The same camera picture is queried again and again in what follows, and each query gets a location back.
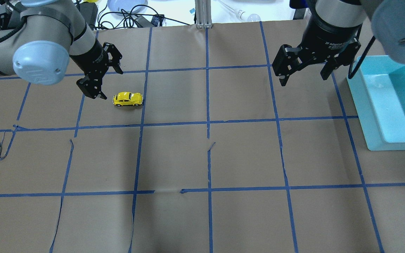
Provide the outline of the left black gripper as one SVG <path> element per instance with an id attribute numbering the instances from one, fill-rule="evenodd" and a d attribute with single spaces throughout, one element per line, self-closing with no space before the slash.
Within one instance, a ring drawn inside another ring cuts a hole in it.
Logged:
<path id="1" fill-rule="evenodd" d="M 107 100 L 107 96 L 102 91 L 102 80 L 108 68 L 112 67 L 116 73 L 123 74 L 120 67 L 122 54 L 116 45 L 104 42 L 101 46 L 100 42 L 95 40 L 87 52 L 71 54 L 70 57 L 85 74 L 84 78 L 76 81 L 83 95 L 90 99 Z"/>

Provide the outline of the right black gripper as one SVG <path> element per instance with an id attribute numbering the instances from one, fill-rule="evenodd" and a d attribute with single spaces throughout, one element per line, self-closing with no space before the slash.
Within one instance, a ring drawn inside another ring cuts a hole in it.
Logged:
<path id="1" fill-rule="evenodd" d="M 325 60 L 327 56 L 332 56 L 327 59 L 320 71 L 323 80 L 327 80 L 335 69 L 353 63 L 361 47 L 358 39 L 352 39 L 358 29 L 359 25 L 336 27 L 312 14 L 299 47 L 281 45 L 272 62 L 272 69 L 275 76 L 279 78 L 280 85 L 286 86 L 292 74 L 304 69 L 305 62 L 302 60 L 313 57 L 317 60 Z"/>

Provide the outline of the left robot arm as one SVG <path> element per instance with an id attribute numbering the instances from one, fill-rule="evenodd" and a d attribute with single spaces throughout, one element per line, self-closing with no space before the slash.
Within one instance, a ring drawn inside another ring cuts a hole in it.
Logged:
<path id="1" fill-rule="evenodd" d="M 77 80 L 91 99 L 106 99 L 102 80 L 112 67 L 122 74 L 122 54 L 114 44 L 101 44 L 70 0 L 22 0 L 20 24 L 0 31 L 0 77 L 18 75 L 32 84 L 63 80 L 73 60 L 84 77 Z"/>

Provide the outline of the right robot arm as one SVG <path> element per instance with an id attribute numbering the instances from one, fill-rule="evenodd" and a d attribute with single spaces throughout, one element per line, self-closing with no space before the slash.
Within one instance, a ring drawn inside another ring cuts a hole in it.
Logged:
<path id="1" fill-rule="evenodd" d="M 323 80 L 341 66 L 350 67 L 352 78 L 375 41 L 393 61 L 405 65 L 405 0 L 292 0 L 290 6 L 307 7 L 311 16 L 301 43 L 281 45 L 272 63 L 281 86 L 292 74 L 314 64 L 324 64 Z M 354 64 L 366 18 L 373 36 Z"/>

